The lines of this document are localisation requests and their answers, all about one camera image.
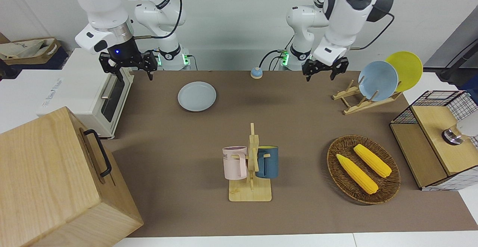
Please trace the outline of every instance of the light blue plate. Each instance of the light blue plate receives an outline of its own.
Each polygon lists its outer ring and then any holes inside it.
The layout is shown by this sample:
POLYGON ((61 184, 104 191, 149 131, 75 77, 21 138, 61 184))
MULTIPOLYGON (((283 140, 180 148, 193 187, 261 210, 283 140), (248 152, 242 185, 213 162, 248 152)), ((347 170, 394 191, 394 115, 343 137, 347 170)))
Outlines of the light blue plate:
POLYGON ((364 77, 358 88, 362 95, 371 99, 378 90, 379 93, 372 99, 379 102, 390 97, 397 89, 398 74, 395 68, 385 61, 374 61, 365 66, 358 76, 358 81, 364 77))
POLYGON ((185 85, 178 93, 178 102, 188 111, 204 111, 214 104, 216 92, 206 82, 192 82, 185 85))

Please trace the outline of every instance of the pink mug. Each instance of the pink mug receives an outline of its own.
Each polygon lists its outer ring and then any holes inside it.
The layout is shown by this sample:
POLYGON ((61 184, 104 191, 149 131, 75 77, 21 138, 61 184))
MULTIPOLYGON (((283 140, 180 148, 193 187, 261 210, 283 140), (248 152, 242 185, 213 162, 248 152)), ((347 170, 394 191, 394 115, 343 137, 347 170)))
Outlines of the pink mug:
POLYGON ((239 180, 247 177, 246 146, 229 146, 222 148, 224 177, 229 180, 239 180))

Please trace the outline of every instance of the wicker tray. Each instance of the wicker tray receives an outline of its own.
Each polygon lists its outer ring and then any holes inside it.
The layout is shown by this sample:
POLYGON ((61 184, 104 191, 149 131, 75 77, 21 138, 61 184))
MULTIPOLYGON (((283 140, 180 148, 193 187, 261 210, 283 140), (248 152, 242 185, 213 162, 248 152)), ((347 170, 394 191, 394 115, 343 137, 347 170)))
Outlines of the wicker tray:
POLYGON ((336 139, 327 152, 327 166, 333 181, 348 196, 365 204, 380 204, 392 199, 400 188, 400 172, 391 155, 378 143, 358 135, 347 135, 336 139), (377 175, 353 150, 353 147, 361 143, 380 157, 391 168, 391 174, 387 178, 377 175), (372 180, 379 190, 372 195, 367 194, 348 174, 337 160, 336 154, 341 154, 352 160, 372 180))

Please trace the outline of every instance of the green led light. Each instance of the green led light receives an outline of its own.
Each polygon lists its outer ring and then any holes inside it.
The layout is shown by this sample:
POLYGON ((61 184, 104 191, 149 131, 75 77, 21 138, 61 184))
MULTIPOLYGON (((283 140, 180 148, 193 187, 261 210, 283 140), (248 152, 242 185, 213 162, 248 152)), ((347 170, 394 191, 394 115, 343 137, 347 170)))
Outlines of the green led light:
POLYGON ((184 65, 189 65, 189 58, 183 54, 184 65))
POLYGON ((282 65, 286 67, 288 63, 289 63, 289 53, 287 51, 284 51, 282 56, 282 65))

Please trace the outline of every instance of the mug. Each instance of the mug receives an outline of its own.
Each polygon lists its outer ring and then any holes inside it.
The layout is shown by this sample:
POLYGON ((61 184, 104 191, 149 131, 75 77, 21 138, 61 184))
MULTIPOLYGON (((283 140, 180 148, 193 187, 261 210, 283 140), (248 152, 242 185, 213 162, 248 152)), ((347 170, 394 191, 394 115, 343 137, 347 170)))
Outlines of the mug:
POLYGON ((244 179, 248 175, 246 163, 246 146, 229 146, 222 148, 224 177, 229 180, 244 179))
POLYGON ((277 146, 259 146, 257 153, 259 171, 256 176, 274 179, 279 175, 279 148, 277 146))

